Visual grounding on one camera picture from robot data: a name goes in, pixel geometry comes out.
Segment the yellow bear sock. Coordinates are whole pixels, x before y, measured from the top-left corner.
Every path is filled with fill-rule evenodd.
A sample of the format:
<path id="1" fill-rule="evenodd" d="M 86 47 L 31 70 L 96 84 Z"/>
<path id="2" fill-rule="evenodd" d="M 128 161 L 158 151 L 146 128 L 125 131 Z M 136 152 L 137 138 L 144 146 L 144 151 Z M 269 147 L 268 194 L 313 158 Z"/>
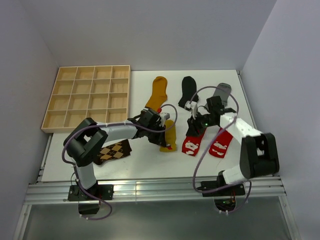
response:
<path id="1" fill-rule="evenodd" d="M 165 121 L 165 128 L 169 129 L 168 131 L 165 132 L 165 141 L 168 146 L 166 147 L 160 147 L 159 151 L 163 153 L 171 153 L 175 152 L 177 150 L 177 136 L 176 136 L 176 126 L 174 125 L 174 121 L 171 119 L 168 119 Z"/>

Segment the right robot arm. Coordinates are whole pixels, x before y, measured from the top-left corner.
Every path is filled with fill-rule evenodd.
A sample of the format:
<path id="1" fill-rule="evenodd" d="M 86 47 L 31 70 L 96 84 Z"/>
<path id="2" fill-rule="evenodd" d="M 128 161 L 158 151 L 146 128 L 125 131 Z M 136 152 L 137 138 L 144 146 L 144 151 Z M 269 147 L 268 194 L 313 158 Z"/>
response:
<path id="1" fill-rule="evenodd" d="M 263 133 L 250 126 L 234 109 L 226 108 L 220 96 L 212 96 L 206 102 L 207 114 L 198 112 L 195 101 L 186 102 L 184 108 L 191 112 L 187 134 L 199 136 L 208 127 L 218 126 L 240 143 L 239 163 L 218 173 L 216 189 L 220 194 L 229 194 L 234 183 L 273 175 L 280 170 L 276 139 L 272 133 Z"/>

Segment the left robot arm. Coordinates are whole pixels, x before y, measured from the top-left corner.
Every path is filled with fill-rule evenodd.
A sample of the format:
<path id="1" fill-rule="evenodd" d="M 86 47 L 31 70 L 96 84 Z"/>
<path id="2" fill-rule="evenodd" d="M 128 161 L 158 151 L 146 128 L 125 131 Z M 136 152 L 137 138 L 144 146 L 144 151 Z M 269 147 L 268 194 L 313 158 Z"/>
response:
<path id="1" fill-rule="evenodd" d="M 169 113 L 158 113 L 151 108 L 144 110 L 138 118 L 121 122 L 98 123 L 91 117 L 85 118 L 64 140 L 61 154 L 62 160 L 74 168 L 81 186 L 79 194 L 86 200 L 96 197 L 98 182 L 93 162 L 105 143 L 146 137 L 150 143 L 166 147 L 165 121 L 169 118 Z"/>

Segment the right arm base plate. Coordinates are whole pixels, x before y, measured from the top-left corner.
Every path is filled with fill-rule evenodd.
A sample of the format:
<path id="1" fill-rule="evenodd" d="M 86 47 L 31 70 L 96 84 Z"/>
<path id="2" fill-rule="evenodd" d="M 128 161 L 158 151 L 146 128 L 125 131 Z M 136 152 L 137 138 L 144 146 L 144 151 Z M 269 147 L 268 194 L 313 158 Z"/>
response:
<path id="1" fill-rule="evenodd" d="M 202 192 L 203 197 L 236 197 L 244 196 L 246 194 L 245 187 L 243 184 L 237 184 L 219 191 L 205 193 L 205 191 L 215 190 L 217 188 L 217 181 L 201 181 L 200 186 L 197 187 L 197 190 Z"/>

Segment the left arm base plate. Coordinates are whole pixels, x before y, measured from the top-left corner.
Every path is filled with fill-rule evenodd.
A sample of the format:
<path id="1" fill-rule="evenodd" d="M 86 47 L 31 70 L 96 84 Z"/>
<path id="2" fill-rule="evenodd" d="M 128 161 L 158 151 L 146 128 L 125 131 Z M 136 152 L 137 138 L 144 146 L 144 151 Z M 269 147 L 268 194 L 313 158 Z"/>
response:
<path id="1" fill-rule="evenodd" d="M 96 198 L 102 200 L 112 200 L 114 193 L 114 185 L 113 184 L 95 184 L 91 188 L 86 190 L 89 194 L 95 196 Z M 69 193 L 67 200 L 69 202 L 77 202 L 77 201 L 90 201 L 95 200 L 94 198 L 85 194 L 80 187 L 76 185 L 71 185 L 69 188 Z"/>

